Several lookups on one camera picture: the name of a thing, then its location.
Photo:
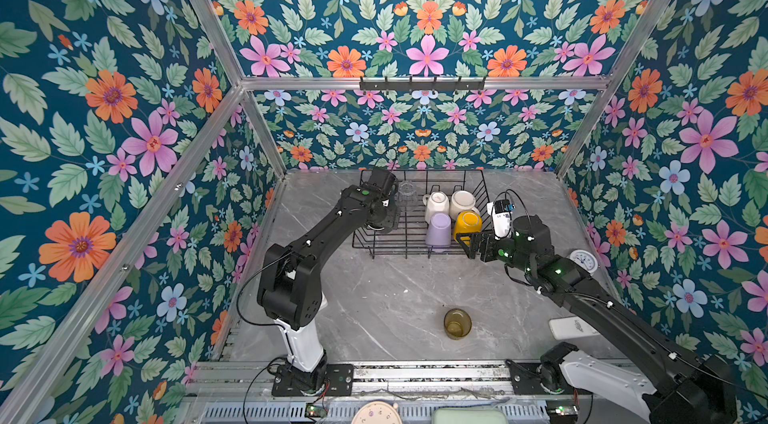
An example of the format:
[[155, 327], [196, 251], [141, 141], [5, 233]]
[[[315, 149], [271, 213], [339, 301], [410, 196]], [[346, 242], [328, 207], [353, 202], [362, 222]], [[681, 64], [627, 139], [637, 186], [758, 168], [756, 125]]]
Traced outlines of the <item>black mug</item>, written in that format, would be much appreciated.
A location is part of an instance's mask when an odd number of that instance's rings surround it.
[[398, 228], [401, 211], [397, 207], [388, 207], [383, 219], [378, 225], [378, 231], [389, 234]]

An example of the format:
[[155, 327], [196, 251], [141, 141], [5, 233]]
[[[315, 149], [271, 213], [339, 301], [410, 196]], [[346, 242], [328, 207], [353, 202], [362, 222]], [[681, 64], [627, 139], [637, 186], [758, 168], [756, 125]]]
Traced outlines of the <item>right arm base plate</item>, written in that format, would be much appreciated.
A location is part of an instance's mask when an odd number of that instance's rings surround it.
[[516, 394], [591, 395], [590, 391], [568, 384], [562, 373], [551, 363], [504, 361], [510, 382]]

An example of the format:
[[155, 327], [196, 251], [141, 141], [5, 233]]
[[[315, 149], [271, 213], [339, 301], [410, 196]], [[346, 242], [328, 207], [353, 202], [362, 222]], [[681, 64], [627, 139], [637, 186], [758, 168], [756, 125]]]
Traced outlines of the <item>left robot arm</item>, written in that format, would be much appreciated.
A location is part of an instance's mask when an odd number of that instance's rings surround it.
[[296, 371], [320, 374], [327, 353], [315, 318], [323, 306], [322, 271], [344, 241], [360, 228], [388, 233], [397, 227], [397, 177], [373, 169], [368, 178], [340, 191], [330, 211], [290, 244], [272, 245], [259, 274], [257, 303], [283, 332], [288, 363]]

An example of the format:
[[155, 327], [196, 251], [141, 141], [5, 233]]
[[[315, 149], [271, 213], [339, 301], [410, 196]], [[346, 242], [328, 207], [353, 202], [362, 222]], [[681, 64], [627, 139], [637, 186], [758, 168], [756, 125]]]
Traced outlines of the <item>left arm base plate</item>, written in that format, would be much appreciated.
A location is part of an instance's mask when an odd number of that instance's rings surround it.
[[313, 372], [282, 364], [273, 381], [273, 397], [347, 397], [352, 394], [355, 367], [352, 364], [325, 364]]

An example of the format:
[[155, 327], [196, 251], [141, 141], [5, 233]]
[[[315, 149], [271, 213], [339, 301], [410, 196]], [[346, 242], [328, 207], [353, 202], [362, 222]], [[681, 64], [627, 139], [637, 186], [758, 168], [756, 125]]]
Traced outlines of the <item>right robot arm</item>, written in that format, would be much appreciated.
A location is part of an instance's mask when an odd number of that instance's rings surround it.
[[733, 423], [736, 390], [724, 359], [707, 359], [676, 344], [613, 299], [575, 261], [557, 255], [537, 216], [519, 217], [503, 236], [460, 233], [469, 258], [500, 261], [526, 283], [585, 321], [632, 363], [618, 367], [561, 342], [540, 358], [537, 377], [550, 394], [581, 389], [606, 398], [648, 423]]

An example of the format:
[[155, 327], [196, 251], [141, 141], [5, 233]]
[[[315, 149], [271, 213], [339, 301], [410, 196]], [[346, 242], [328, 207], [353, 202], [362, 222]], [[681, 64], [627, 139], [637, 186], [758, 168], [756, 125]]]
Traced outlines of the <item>lilac plastic cup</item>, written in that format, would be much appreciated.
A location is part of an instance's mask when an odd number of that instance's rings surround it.
[[452, 221], [445, 213], [435, 213], [428, 224], [425, 244], [430, 252], [441, 253], [450, 248]]

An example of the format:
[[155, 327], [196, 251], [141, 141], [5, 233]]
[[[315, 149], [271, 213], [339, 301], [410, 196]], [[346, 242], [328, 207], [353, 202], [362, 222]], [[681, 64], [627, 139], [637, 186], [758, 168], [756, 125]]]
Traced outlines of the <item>cream white octagonal mug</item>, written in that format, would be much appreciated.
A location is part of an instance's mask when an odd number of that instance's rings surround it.
[[450, 198], [442, 191], [434, 191], [423, 196], [425, 206], [425, 222], [429, 224], [437, 214], [448, 215], [450, 212]]

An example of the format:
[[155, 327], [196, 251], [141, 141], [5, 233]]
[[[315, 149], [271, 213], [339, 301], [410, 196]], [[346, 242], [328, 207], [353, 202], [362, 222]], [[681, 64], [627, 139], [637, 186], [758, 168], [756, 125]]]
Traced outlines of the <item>yellow plastic mug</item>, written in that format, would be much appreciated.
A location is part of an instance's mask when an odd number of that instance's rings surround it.
[[483, 220], [474, 209], [461, 212], [455, 221], [453, 238], [459, 242], [462, 240], [460, 235], [478, 233], [483, 228]]

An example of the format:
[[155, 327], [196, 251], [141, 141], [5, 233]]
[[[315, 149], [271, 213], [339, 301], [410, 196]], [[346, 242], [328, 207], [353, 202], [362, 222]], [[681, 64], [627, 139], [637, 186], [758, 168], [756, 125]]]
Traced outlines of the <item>white mug red interior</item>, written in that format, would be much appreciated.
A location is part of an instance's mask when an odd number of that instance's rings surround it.
[[478, 213], [475, 196], [466, 190], [455, 191], [450, 197], [449, 215], [456, 221], [461, 213], [472, 211]]

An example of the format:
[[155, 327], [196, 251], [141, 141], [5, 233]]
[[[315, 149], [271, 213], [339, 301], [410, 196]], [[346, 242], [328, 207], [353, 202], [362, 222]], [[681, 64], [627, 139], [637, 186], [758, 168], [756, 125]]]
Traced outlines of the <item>olive tinted glass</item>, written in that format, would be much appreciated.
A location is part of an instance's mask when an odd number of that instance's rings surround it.
[[443, 327], [446, 335], [453, 340], [467, 337], [473, 327], [470, 315], [463, 309], [453, 308], [446, 312], [443, 318]]

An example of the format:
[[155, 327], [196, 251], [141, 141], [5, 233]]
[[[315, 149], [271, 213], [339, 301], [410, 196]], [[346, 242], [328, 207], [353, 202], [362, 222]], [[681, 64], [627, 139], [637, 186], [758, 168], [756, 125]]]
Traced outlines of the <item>clear glass cup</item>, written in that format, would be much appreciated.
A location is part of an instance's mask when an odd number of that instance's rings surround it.
[[413, 206], [417, 200], [418, 197], [415, 185], [411, 181], [400, 181], [397, 193], [398, 205], [402, 208], [408, 208], [409, 206]]

